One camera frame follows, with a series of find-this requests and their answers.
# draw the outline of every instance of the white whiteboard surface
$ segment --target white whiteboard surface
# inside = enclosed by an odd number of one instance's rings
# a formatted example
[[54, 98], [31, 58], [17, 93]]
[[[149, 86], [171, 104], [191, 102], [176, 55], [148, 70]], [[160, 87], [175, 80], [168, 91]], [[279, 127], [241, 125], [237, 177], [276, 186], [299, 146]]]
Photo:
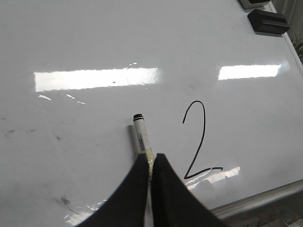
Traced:
[[302, 73], [288, 37], [255, 34], [247, 14], [237, 0], [2, 2], [0, 226], [90, 215], [132, 166], [136, 113], [183, 178], [195, 100], [190, 174], [223, 167], [184, 180], [207, 208], [301, 180]]

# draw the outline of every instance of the whiteboard eraser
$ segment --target whiteboard eraser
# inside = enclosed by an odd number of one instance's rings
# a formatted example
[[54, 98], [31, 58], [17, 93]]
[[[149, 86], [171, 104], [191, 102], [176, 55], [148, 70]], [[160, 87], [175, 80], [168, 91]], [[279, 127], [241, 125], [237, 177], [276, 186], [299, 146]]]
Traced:
[[243, 8], [250, 9], [265, 6], [270, 2], [270, 0], [240, 0]]
[[247, 17], [255, 32], [281, 35], [290, 29], [283, 14], [254, 9]]

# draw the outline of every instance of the black ink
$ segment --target black ink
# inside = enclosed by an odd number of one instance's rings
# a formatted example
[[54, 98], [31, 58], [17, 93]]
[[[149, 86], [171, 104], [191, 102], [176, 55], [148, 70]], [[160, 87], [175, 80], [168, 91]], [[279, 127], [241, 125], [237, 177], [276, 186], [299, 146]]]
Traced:
[[198, 154], [199, 154], [200, 148], [201, 148], [202, 143], [203, 143], [203, 140], [204, 140], [204, 135], [205, 135], [205, 107], [204, 107], [204, 104], [203, 104], [201, 101], [196, 100], [196, 101], [192, 102], [192, 103], [189, 105], [189, 107], [187, 108], [187, 110], [186, 110], [186, 112], [185, 112], [185, 115], [184, 115], [184, 118], [183, 118], [183, 122], [182, 122], [182, 123], [184, 124], [184, 121], [185, 121], [185, 119], [186, 119], [187, 113], [188, 113], [189, 109], [191, 108], [191, 106], [192, 106], [194, 103], [200, 103], [200, 104], [202, 105], [202, 107], [203, 107], [203, 114], [204, 114], [203, 133], [202, 133], [202, 138], [201, 138], [201, 141], [200, 141], [198, 150], [196, 151], [196, 154], [195, 154], [195, 156], [194, 156], [194, 159], [193, 159], [193, 161], [191, 162], [191, 164], [190, 164], [190, 166], [189, 166], [189, 168], [188, 168], [188, 170], [187, 170], [187, 172], [186, 172], [186, 174], [185, 174], [185, 176], [184, 176], [184, 179], [189, 179], [189, 178], [192, 178], [192, 177], [194, 177], [194, 176], [197, 176], [197, 175], [199, 175], [199, 174], [201, 174], [201, 173], [203, 173], [203, 172], [210, 171], [210, 170], [214, 170], [214, 169], [221, 169], [221, 171], [223, 170], [223, 167], [211, 167], [211, 168], [207, 168], [207, 169], [201, 170], [201, 171], [199, 171], [199, 172], [197, 172], [197, 173], [195, 173], [195, 174], [192, 174], [192, 175], [188, 176], [189, 171], [190, 171], [191, 168], [193, 167], [193, 165], [194, 165], [194, 163], [195, 163], [195, 160], [196, 160], [196, 158], [197, 158], [197, 156], [198, 156]]

